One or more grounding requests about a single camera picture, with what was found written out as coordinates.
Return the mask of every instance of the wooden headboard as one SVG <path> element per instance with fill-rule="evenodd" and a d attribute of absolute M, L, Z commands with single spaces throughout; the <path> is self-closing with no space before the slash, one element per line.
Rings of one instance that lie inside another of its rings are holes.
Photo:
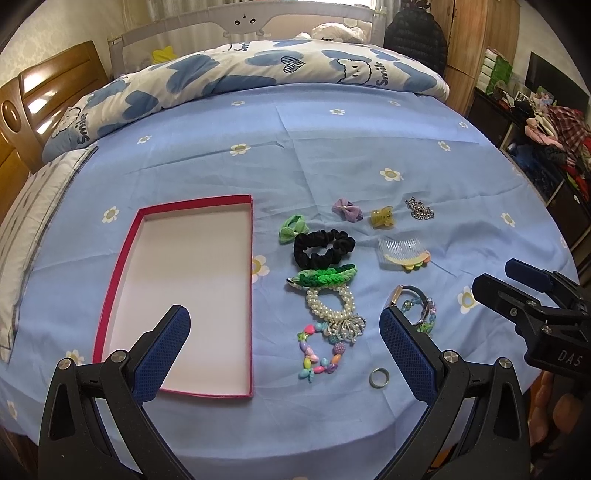
<path fill-rule="evenodd" d="M 0 87 L 0 222 L 69 106 L 108 82 L 91 41 L 23 70 Z"/>

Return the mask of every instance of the purple berry bead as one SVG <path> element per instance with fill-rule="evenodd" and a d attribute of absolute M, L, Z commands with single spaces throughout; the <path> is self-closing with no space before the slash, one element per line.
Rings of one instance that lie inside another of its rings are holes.
<path fill-rule="evenodd" d="M 334 347 L 333 347 L 333 353 L 335 355 L 343 355 L 343 353 L 345 353 L 345 344 L 343 342 L 339 342 L 337 343 Z"/>

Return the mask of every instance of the black scrunchie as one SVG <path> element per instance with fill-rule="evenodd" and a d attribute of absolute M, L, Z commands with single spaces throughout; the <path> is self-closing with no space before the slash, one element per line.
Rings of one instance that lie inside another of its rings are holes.
<path fill-rule="evenodd" d="M 329 243 L 333 246 L 324 255 L 311 254 L 309 257 L 304 250 L 312 247 L 326 248 Z M 301 233 L 295 238 L 294 258 L 295 263 L 302 270 L 324 270 L 331 265 L 338 265 L 343 255 L 351 253 L 355 248 L 355 240 L 347 235 L 347 232 L 331 230 L 326 232 Z"/>

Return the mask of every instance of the screw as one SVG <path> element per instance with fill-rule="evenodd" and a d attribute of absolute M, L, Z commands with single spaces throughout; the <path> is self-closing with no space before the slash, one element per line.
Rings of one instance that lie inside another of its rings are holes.
<path fill-rule="evenodd" d="M 443 358 L 446 360 L 446 362 L 454 364 L 460 359 L 460 356 L 453 350 L 448 350 L 443 352 Z"/>
<path fill-rule="evenodd" d="M 60 362 L 57 364 L 57 367 L 60 370 L 67 370 L 71 364 L 72 360 L 70 360 L 69 358 L 62 358 Z"/>
<path fill-rule="evenodd" d="M 511 360 L 509 360 L 508 358 L 505 358 L 504 356 L 499 358 L 499 364 L 503 368 L 511 368 L 513 366 L 513 364 L 511 363 Z"/>
<path fill-rule="evenodd" d="M 117 350 L 111 354 L 111 361 L 116 364 L 120 364 L 123 360 L 127 357 L 127 352 L 125 350 Z"/>

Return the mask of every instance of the purple bow hair clip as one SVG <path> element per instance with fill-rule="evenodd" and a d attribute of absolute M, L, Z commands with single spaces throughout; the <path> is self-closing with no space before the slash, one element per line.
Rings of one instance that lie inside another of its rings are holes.
<path fill-rule="evenodd" d="M 334 213 L 344 213 L 349 222 L 357 222 L 363 218 L 363 212 L 357 205 L 348 202 L 346 198 L 338 199 L 332 208 Z"/>

